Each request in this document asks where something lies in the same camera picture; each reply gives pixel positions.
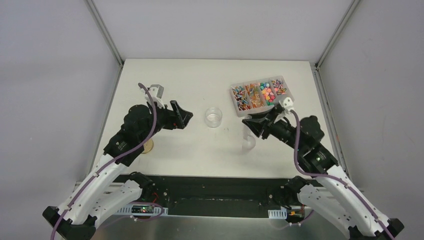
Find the clear plastic scoop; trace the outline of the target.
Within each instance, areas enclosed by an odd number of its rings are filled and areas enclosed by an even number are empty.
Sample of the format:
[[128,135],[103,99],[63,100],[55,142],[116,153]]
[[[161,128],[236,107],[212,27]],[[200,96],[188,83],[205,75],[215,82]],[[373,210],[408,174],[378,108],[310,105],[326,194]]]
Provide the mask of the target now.
[[256,137],[251,129],[243,123],[242,128],[242,145],[241,149],[243,153],[251,151],[256,146]]

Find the clear plastic jar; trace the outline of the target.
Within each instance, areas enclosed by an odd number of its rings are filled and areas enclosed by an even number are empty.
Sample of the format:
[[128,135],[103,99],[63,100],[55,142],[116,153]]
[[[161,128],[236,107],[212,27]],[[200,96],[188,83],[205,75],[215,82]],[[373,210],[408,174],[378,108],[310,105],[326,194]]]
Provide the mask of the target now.
[[205,124],[209,128],[217,128],[222,123],[223,114],[219,108],[210,107],[205,111],[204,117]]

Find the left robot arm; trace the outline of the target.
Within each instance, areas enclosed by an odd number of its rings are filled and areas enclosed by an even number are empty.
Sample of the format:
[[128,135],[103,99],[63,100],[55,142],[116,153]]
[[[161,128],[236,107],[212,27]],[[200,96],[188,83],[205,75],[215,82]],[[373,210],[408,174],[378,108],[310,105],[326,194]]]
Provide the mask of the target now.
[[192,112],[170,101],[171,109],[157,103],[132,106],[123,118],[120,130],[109,140],[99,162],[72,195],[59,206],[48,206],[42,213],[52,226],[50,235],[65,240],[89,240],[96,230],[127,204],[152,198],[153,183],[146,175],[134,172],[114,192],[104,196],[110,184],[144,151],[144,144],[160,130],[184,129]]

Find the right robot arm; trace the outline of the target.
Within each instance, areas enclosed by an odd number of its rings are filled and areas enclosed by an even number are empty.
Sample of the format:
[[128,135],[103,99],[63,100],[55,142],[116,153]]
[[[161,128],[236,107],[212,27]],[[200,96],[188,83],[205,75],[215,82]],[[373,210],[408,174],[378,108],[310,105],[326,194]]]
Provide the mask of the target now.
[[315,115],[299,118],[290,124],[281,107],[249,114],[242,120],[245,127],[263,140],[273,136],[293,148],[293,162],[301,175],[311,177],[330,194],[322,196],[306,179],[295,176],[281,190],[282,206],[302,204],[311,208],[349,240],[394,240],[404,224],[379,211],[353,184],[330,151],[321,144],[324,132]]

